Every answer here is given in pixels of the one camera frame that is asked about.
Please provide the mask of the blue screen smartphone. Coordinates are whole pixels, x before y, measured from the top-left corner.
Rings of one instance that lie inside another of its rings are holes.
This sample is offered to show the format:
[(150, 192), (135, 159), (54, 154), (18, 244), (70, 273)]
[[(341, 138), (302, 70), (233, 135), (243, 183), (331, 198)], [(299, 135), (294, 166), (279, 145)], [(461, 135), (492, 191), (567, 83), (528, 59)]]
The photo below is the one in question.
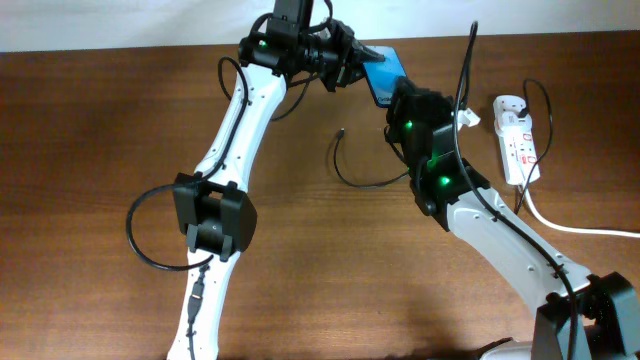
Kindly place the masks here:
[(364, 62), (364, 73), (374, 103), (380, 108), (388, 108), (396, 88), (396, 82), (400, 77), (405, 77), (406, 72), (393, 47), (371, 46), (370, 49), (382, 55), (384, 61)]

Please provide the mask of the white power strip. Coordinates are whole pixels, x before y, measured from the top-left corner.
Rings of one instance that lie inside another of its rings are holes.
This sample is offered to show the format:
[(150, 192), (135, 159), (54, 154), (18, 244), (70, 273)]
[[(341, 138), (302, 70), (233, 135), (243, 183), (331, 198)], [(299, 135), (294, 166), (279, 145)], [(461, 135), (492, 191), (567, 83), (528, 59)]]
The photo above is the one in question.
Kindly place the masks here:
[(523, 98), (514, 95), (498, 96), (493, 102), (494, 128), (498, 137), (505, 180), (512, 186), (524, 186), (540, 177), (540, 171), (534, 168), (538, 160), (532, 128), (529, 132), (503, 132), (498, 125), (499, 116), (505, 111), (523, 112), (526, 103)]

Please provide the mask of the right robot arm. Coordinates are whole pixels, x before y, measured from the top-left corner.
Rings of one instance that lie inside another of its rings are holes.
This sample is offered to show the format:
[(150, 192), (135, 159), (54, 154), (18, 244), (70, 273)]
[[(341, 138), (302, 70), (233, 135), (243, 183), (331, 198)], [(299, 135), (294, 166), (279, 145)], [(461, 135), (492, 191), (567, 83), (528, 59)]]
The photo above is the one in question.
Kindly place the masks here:
[(516, 216), (459, 154), (450, 97), (401, 76), (387, 112), (422, 213), (479, 252), (535, 316), (530, 341), (503, 339), (480, 359), (636, 359), (639, 299), (613, 272), (597, 276)]

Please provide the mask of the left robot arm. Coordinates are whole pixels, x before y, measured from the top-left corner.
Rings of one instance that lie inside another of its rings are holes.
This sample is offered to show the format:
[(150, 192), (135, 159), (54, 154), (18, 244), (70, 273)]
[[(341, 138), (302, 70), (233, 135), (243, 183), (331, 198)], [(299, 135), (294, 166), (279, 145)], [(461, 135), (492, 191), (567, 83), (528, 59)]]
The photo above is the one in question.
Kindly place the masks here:
[(225, 295), (233, 269), (253, 237), (257, 211), (249, 199), (250, 173), (263, 136), (300, 72), (328, 91), (364, 76), (384, 56), (327, 18), (311, 25), (309, 1), (278, 1), (239, 44), (240, 67), (217, 136), (193, 174), (180, 174), (173, 197), (186, 237), (187, 286), (171, 359), (215, 359)]

